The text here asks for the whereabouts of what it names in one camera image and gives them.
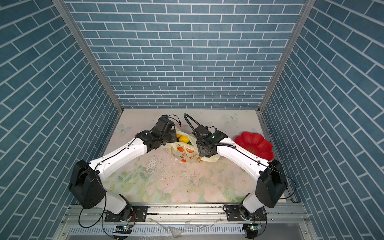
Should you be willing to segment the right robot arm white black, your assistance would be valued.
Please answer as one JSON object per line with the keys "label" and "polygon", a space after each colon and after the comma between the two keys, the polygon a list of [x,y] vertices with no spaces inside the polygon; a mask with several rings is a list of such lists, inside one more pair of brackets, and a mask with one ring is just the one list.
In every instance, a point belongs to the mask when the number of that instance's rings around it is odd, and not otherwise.
{"label": "right robot arm white black", "polygon": [[220,155],[241,167],[256,182],[256,188],[241,202],[246,214],[253,214],[263,207],[274,208],[288,187],[287,177],[279,161],[257,157],[237,145],[221,131],[196,134],[201,158]]}

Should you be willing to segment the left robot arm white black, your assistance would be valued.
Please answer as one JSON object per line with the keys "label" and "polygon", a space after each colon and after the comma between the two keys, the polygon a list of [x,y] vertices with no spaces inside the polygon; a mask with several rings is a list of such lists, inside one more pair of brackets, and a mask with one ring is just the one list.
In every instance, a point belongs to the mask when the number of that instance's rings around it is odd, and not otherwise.
{"label": "left robot arm white black", "polygon": [[175,129],[169,133],[142,131],[129,143],[99,159],[78,161],[73,167],[69,190],[85,210],[97,207],[115,215],[128,214],[131,211],[129,201],[108,192],[103,181],[130,161],[176,140]]}

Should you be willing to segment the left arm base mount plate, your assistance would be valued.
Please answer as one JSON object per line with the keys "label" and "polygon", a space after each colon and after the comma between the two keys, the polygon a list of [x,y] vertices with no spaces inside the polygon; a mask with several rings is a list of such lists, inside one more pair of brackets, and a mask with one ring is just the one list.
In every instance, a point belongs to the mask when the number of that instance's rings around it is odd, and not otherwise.
{"label": "left arm base mount plate", "polygon": [[127,222],[145,222],[148,206],[127,206],[119,214],[113,214],[106,211],[105,222],[107,223],[127,223]]}

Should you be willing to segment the red flower-shaped plastic plate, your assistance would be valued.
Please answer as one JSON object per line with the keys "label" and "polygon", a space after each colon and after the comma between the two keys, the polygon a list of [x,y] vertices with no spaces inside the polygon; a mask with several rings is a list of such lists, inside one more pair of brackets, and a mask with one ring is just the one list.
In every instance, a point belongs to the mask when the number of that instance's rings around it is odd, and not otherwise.
{"label": "red flower-shaped plastic plate", "polygon": [[235,138],[235,143],[259,158],[267,161],[275,158],[272,144],[261,134],[243,132]]}

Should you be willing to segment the yellowish plastic fruit-print bag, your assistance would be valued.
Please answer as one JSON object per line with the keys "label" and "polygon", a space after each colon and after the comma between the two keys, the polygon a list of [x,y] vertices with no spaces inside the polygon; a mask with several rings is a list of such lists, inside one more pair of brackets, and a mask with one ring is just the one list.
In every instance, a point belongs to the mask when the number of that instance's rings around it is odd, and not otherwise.
{"label": "yellowish plastic fruit-print bag", "polygon": [[[197,139],[193,135],[182,132],[180,129],[176,128],[177,141],[175,143],[168,143],[164,146],[167,152],[179,158],[184,163],[201,163],[201,162],[217,162],[220,155],[214,155],[210,158],[200,158]],[[190,142],[188,144],[179,142],[179,137],[183,135],[189,138]]]}

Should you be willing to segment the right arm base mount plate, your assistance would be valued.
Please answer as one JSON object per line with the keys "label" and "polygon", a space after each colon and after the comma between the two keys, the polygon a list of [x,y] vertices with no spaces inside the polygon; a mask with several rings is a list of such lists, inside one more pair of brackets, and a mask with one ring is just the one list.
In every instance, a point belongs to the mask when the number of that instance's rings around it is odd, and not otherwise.
{"label": "right arm base mount plate", "polygon": [[227,221],[239,222],[239,221],[266,221],[267,212],[264,207],[259,208],[255,212],[251,213],[242,205],[223,205],[223,210],[226,213]]}

